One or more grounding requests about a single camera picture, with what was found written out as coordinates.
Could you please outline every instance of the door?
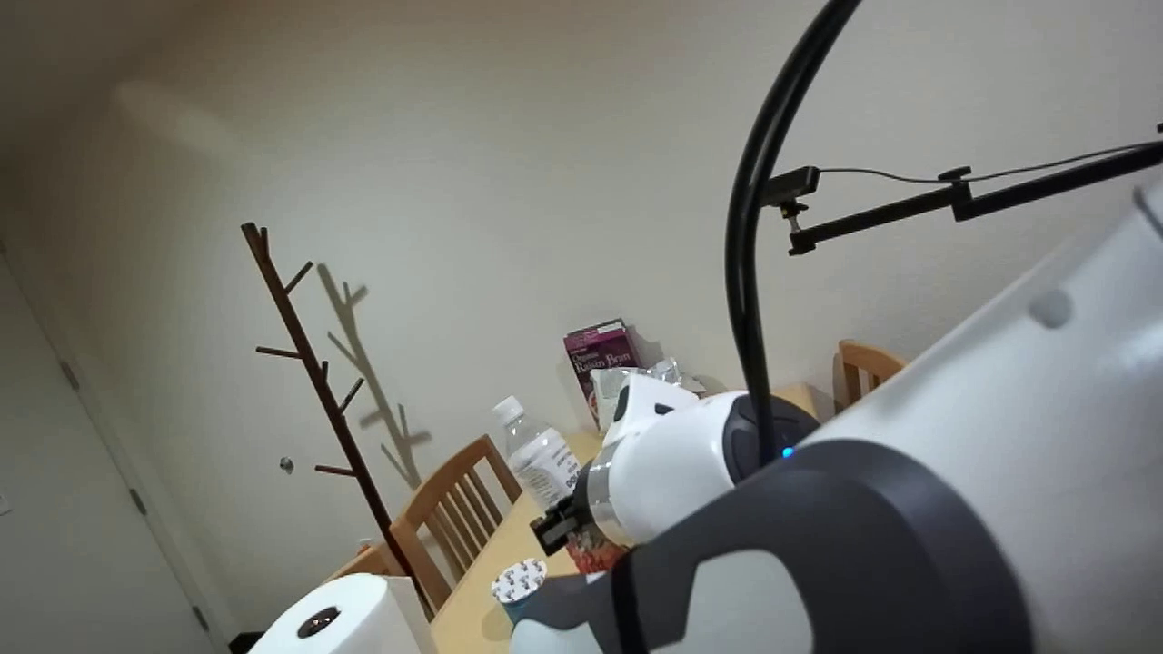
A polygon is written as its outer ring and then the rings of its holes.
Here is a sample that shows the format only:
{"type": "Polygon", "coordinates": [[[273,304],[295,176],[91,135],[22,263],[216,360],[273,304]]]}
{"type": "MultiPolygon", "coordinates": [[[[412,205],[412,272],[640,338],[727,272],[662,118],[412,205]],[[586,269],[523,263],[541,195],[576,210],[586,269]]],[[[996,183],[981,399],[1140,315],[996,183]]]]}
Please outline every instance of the door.
{"type": "Polygon", "coordinates": [[[0,652],[211,652],[4,258],[0,652]]]}

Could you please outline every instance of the white wall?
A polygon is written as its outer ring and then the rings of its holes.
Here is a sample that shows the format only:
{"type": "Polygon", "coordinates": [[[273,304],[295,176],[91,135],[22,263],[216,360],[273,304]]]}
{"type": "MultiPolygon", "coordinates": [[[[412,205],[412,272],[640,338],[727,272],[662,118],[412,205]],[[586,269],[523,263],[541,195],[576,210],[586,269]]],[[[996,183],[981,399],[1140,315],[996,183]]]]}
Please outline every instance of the white wall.
{"type": "Polygon", "coordinates": [[[152,50],[204,0],[4,0],[0,4],[0,166],[68,107],[152,50]]]}
{"type": "MultiPolygon", "coordinates": [[[[226,4],[22,164],[13,205],[232,618],[262,625],[374,534],[352,482],[306,474],[343,454],[303,370],[255,358],[285,327],[240,223],[273,230],[289,272],[318,258],[372,287],[374,365],[433,433],[421,474],[491,430],[506,394],[578,424],[561,338],[586,321],[627,315],[739,384],[727,193],[815,9],[226,4]]],[[[1163,118],[1161,33],[1151,0],[867,4],[785,164],[991,170],[1138,143],[1163,118]]],[[[925,220],[796,263],[771,220],[775,378],[827,384],[841,336],[920,352],[1127,190],[959,230],[925,220]]],[[[827,183],[810,220],[893,193],[911,190],[827,183]]],[[[318,279],[300,297],[313,336],[336,327],[318,279]]],[[[401,510],[405,482],[368,454],[401,510]]]]}

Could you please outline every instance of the wooden chair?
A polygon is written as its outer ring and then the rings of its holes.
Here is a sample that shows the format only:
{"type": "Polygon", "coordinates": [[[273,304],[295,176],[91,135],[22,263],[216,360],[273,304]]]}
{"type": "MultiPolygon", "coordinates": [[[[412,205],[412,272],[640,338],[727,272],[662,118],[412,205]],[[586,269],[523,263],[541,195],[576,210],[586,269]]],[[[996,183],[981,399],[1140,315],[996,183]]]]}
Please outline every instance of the wooden chair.
{"type": "Polygon", "coordinates": [[[332,577],[347,577],[347,573],[405,573],[401,560],[394,556],[394,550],[384,543],[365,543],[352,560],[347,560],[332,577]]]}
{"type": "Polygon", "coordinates": [[[833,399],[838,413],[868,398],[878,384],[892,382],[905,360],[867,345],[867,341],[841,341],[833,358],[833,399]]]}
{"type": "Polygon", "coordinates": [[[412,497],[412,504],[394,522],[414,583],[426,594],[431,609],[438,613],[450,586],[469,570],[483,543],[497,530],[501,510],[477,476],[477,465],[489,462],[510,504],[519,496],[518,476],[501,462],[491,438],[473,440],[464,452],[446,459],[412,497]],[[433,560],[426,534],[439,550],[450,573],[433,560]]]}

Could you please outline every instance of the ceiling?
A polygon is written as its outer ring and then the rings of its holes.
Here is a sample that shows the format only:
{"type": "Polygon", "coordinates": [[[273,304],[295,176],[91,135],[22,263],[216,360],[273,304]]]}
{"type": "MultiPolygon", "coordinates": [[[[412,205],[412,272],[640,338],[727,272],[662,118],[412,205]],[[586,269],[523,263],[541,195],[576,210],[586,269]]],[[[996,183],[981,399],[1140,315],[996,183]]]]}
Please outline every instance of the ceiling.
{"type": "Polygon", "coordinates": [[[118,79],[209,0],[0,0],[0,159],[118,79]]]}

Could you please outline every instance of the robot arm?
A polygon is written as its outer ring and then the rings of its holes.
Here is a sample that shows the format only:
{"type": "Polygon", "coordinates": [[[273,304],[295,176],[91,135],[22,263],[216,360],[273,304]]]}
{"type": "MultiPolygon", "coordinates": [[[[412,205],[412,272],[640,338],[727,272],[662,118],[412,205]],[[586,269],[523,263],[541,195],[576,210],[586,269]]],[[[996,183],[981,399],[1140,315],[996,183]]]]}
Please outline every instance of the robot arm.
{"type": "MultiPolygon", "coordinates": [[[[810,176],[769,170],[859,0],[828,0],[747,144],[727,301],[754,474],[725,447],[739,398],[610,442],[576,519],[638,547],[550,583],[512,652],[1156,652],[1163,642],[1163,184],[1052,256],[892,384],[810,433],[775,430],[758,220],[810,176]]],[[[1161,164],[1163,144],[974,205],[950,193],[794,232],[794,247],[951,205],[987,216],[1161,164]]]]}

